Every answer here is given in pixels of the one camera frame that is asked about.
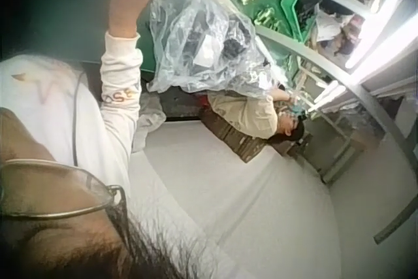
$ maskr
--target fluorescent light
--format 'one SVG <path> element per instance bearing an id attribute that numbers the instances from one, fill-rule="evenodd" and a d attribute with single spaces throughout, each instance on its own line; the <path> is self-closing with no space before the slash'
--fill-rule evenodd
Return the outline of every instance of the fluorescent light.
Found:
<path id="1" fill-rule="evenodd" d="M 319 94 L 318 97 L 314 100 L 314 103 L 320 102 L 325 96 L 327 96 L 329 93 L 331 93 L 336 87 L 338 86 L 337 81 L 332 81 L 325 90 L 322 91 L 322 93 Z"/>
<path id="2" fill-rule="evenodd" d="M 308 112 L 312 112 L 314 110 L 317 110 L 321 108 L 323 105 L 333 101 L 336 97 L 340 96 L 345 92 L 347 89 L 343 85 L 339 85 L 334 91 L 332 91 L 328 96 L 326 96 L 324 99 L 322 99 L 320 102 L 309 108 Z"/>
<path id="3" fill-rule="evenodd" d="M 317 81 L 316 86 L 318 86 L 319 88 L 327 88 L 328 84 L 321 81 Z"/>
<path id="4" fill-rule="evenodd" d="M 418 37 L 418 14 L 409 19 L 391 36 L 383 41 L 351 74 L 354 84 L 376 72 L 384 64 L 390 62 L 401 51 L 408 47 Z"/>
<path id="5" fill-rule="evenodd" d="M 409 19 L 396 32 L 390 37 L 385 39 L 358 67 L 354 73 L 351 74 L 350 79 L 352 84 L 361 84 L 362 81 L 370 76 L 372 73 L 378 71 L 384 64 L 396 57 L 403 49 L 408 47 L 412 41 L 418 37 L 418 14 Z M 333 81 L 331 85 L 332 90 L 328 91 L 319 99 L 315 100 L 315 106 L 309 109 L 309 112 L 317 110 L 323 105 L 333 101 L 346 91 L 344 86 L 339 85 L 336 81 Z"/>
<path id="6" fill-rule="evenodd" d="M 376 13 L 379 10 L 381 0 L 374 0 L 372 3 L 372 7 L 370 8 L 370 11 L 372 13 Z"/>
<path id="7" fill-rule="evenodd" d="M 396 9 L 398 0 L 386 0 L 381 6 L 379 12 L 367 19 L 359 34 L 361 42 L 356 47 L 351 57 L 346 63 L 346 68 L 353 68 L 373 46 L 376 39 L 379 37 L 387 22 L 391 19 L 393 12 Z"/>

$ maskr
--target ceiling light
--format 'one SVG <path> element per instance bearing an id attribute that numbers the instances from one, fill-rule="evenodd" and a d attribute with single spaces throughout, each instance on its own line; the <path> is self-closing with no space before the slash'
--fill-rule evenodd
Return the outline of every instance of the ceiling light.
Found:
<path id="1" fill-rule="evenodd" d="M 380 36 L 387 22 L 391 19 L 397 5 L 398 0 L 386 0 L 379 12 L 369 17 L 369 19 L 363 23 L 359 34 L 361 42 L 348 59 L 346 63 L 347 69 L 353 68 L 366 55 L 376 39 Z"/>

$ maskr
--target plastic bag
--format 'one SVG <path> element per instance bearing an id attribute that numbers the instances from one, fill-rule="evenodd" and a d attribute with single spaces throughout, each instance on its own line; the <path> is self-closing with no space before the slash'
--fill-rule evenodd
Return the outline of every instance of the plastic bag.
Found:
<path id="1" fill-rule="evenodd" d="M 260 97 L 276 85 L 251 21 L 216 0 L 153 0 L 157 68 L 149 91 L 233 90 Z"/>

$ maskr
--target person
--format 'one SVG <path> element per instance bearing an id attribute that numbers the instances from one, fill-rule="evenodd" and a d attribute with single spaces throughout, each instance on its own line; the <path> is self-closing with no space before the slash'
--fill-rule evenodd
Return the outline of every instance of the person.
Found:
<path id="1" fill-rule="evenodd" d="M 297 142 L 303 137 L 304 124 L 289 107 L 293 102 L 283 88 L 274 88 L 261 99 L 208 92 L 208 103 L 216 114 L 239 132 L 271 143 Z"/>
<path id="2" fill-rule="evenodd" d="M 127 214 L 148 1 L 110 0 L 101 108 L 64 62 L 0 63 L 2 278 L 203 278 L 189 252 L 174 259 Z"/>
<path id="3" fill-rule="evenodd" d="M 353 11 L 333 0 L 319 0 L 316 25 L 310 39 L 312 48 L 320 51 L 332 44 L 335 56 L 350 55 L 355 45 L 347 36 L 345 28 L 353 17 Z"/>

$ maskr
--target cardboard box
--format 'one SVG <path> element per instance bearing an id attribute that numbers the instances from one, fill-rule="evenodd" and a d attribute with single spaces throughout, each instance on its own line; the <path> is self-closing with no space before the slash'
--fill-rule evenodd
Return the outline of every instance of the cardboard box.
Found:
<path id="1" fill-rule="evenodd" d="M 253 138 L 237 131 L 209 108 L 201 111 L 200 118 L 209 131 L 228 145 L 244 163 L 251 161 L 266 146 L 266 140 Z"/>

